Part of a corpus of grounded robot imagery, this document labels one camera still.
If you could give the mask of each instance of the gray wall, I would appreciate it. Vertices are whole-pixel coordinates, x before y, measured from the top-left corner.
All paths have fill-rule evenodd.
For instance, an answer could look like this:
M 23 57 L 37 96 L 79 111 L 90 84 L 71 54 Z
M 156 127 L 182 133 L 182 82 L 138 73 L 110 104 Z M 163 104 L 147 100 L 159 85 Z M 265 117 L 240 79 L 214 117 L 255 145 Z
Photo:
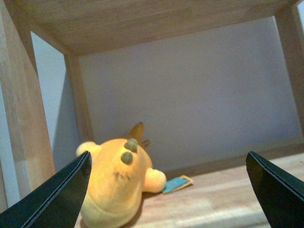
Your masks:
M 273 18 L 80 60 L 97 143 L 143 121 L 156 168 L 303 141 Z

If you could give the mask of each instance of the wooden floor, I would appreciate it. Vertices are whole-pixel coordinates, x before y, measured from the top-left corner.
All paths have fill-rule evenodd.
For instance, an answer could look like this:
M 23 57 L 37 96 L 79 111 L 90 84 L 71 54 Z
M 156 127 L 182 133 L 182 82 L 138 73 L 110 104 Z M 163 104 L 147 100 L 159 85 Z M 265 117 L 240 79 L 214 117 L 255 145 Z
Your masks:
M 304 153 L 291 154 L 271 162 L 304 180 Z M 124 228 L 270 227 L 245 166 L 194 176 L 193 179 L 193 185 L 168 195 L 144 194 L 139 212 Z M 86 227 L 81 216 L 75 227 Z

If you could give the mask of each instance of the white wall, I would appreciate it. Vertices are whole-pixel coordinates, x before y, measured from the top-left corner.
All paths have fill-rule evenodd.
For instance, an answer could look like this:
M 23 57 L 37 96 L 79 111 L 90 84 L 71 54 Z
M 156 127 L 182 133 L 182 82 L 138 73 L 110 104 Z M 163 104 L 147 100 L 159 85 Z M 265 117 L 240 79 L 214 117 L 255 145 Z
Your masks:
M 156 168 L 303 140 L 273 18 L 80 61 L 97 142 L 124 135 L 143 121 Z
M 304 25 L 304 1 L 298 5 L 302 26 Z
M 56 171 L 75 157 L 80 144 L 63 55 L 32 33 L 47 128 Z M 0 161 L 8 206 L 20 200 L 0 87 Z

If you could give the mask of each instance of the yellow plush toy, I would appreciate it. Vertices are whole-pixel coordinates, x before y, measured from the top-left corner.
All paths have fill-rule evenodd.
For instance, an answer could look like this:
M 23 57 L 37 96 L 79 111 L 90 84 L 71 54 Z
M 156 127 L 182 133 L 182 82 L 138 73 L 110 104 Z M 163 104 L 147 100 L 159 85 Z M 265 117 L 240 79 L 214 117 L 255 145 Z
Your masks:
M 160 192 L 166 184 L 163 172 L 154 170 L 141 144 L 143 123 L 138 123 L 127 138 L 101 145 L 85 142 L 77 156 L 89 151 L 92 170 L 84 203 L 83 221 L 89 228 L 116 228 L 136 214 L 142 192 Z

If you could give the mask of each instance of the plush eye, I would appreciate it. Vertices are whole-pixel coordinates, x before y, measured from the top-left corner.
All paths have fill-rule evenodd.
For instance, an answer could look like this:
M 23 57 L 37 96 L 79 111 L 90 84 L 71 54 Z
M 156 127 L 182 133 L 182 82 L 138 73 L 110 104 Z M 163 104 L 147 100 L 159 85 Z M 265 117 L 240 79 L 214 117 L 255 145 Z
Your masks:
M 130 165 L 133 162 L 133 154 L 127 151 L 122 154 L 121 160 L 124 164 Z

